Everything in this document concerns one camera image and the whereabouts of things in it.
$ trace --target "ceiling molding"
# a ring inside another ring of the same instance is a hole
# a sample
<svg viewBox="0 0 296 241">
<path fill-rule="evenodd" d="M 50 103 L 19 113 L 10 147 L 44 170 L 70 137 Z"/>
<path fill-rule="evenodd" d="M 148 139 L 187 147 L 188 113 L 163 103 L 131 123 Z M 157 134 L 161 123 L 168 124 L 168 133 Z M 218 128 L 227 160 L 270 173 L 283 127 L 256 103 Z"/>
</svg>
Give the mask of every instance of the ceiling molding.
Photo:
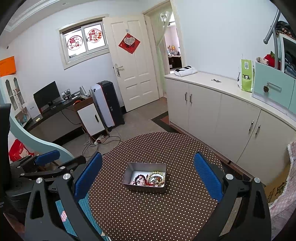
<svg viewBox="0 0 296 241">
<path fill-rule="evenodd" d="M 24 12 L 22 12 L 18 16 L 13 16 L 8 24 L 5 27 L 5 30 L 8 32 L 13 31 L 19 24 L 21 24 L 23 21 L 25 21 L 27 18 L 35 14 L 36 12 L 42 10 L 45 7 L 48 7 L 51 4 L 54 4 L 56 2 L 59 2 L 62 0 L 41 0 L 38 3 L 34 4 L 33 6 L 26 9 Z"/>
</svg>

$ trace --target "white cupboard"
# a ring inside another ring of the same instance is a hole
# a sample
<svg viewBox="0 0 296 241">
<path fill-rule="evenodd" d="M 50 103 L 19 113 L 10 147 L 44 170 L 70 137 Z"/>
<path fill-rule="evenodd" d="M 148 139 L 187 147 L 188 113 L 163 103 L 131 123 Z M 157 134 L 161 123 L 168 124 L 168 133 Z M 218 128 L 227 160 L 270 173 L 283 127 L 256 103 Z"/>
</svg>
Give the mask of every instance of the white cupboard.
<svg viewBox="0 0 296 241">
<path fill-rule="evenodd" d="M 166 92 L 170 121 L 188 131 L 189 84 L 169 80 L 166 82 Z"/>
<path fill-rule="evenodd" d="M 189 84 L 189 133 L 212 146 L 221 93 Z"/>
<path fill-rule="evenodd" d="M 260 109 L 222 94 L 212 147 L 234 163 L 245 149 Z"/>
<path fill-rule="evenodd" d="M 265 185 L 288 164 L 287 145 L 296 139 L 296 122 L 240 90 L 236 81 L 198 72 L 170 74 L 165 82 L 174 125 Z"/>
<path fill-rule="evenodd" d="M 262 110 L 237 165 L 267 185 L 289 163 L 287 144 L 294 137 L 294 129 Z"/>
<path fill-rule="evenodd" d="M 91 136 L 105 130 L 94 103 L 78 110 L 77 112 L 87 132 Z"/>
</svg>

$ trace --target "polka dot tablecloth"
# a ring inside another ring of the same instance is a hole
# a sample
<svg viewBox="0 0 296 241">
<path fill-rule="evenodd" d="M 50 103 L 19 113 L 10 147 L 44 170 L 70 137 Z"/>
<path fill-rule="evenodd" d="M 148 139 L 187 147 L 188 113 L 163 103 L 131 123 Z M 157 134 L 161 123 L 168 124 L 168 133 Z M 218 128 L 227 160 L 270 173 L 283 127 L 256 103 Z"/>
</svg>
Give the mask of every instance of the polka dot tablecloth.
<svg viewBox="0 0 296 241">
<path fill-rule="evenodd" d="M 222 169 L 205 145 L 170 132 L 137 136 L 109 152 L 89 192 L 92 214 L 104 233 L 112 241 L 192 240 L 218 204 L 193 165 L 197 151 Z M 129 162 L 166 163 L 166 193 L 126 189 L 122 180 Z"/>
</svg>

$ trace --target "light blue cabinet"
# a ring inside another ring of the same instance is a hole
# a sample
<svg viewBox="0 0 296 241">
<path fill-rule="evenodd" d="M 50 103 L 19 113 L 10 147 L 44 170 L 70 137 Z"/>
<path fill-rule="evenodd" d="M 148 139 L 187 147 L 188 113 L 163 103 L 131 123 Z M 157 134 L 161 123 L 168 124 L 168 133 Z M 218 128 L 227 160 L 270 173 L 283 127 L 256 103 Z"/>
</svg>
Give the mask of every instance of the light blue cabinet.
<svg viewBox="0 0 296 241">
<path fill-rule="evenodd" d="M 289 108 L 294 88 L 294 78 L 268 65 L 257 62 L 255 66 L 253 91 Z M 264 86 L 268 87 L 268 92 L 263 90 Z"/>
<path fill-rule="evenodd" d="M 289 106 L 289 111 L 293 112 L 294 114 L 296 114 L 296 86 L 295 85 L 296 85 L 296 81 L 294 84 L 294 90 L 291 98 L 291 103 Z"/>
</svg>

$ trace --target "blue gripper pad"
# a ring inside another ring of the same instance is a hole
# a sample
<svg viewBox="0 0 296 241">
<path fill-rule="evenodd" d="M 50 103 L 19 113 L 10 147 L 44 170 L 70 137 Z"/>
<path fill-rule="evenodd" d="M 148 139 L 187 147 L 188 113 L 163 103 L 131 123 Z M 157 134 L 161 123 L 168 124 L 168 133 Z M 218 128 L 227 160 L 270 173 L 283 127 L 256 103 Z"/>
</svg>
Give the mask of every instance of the blue gripper pad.
<svg viewBox="0 0 296 241">
<path fill-rule="evenodd" d="M 196 153 L 193 163 L 210 196 L 220 202 L 223 197 L 222 185 L 207 161 L 200 153 Z"/>
<path fill-rule="evenodd" d="M 59 157 L 60 157 L 60 153 L 58 150 L 50 151 L 43 155 L 37 156 L 35 160 L 35 164 L 39 166 L 44 166 L 47 163 L 50 163 L 52 161 L 59 159 Z"/>
<path fill-rule="evenodd" d="M 97 154 L 94 155 L 91 160 L 89 160 L 87 167 L 83 170 L 80 177 L 75 183 L 74 199 L 76 201 L 85 198 L 94 180 L 96 179 L 96 176 L 98 175 L 102 164 L 102 155 L 97 152 Z"/>
</svg>

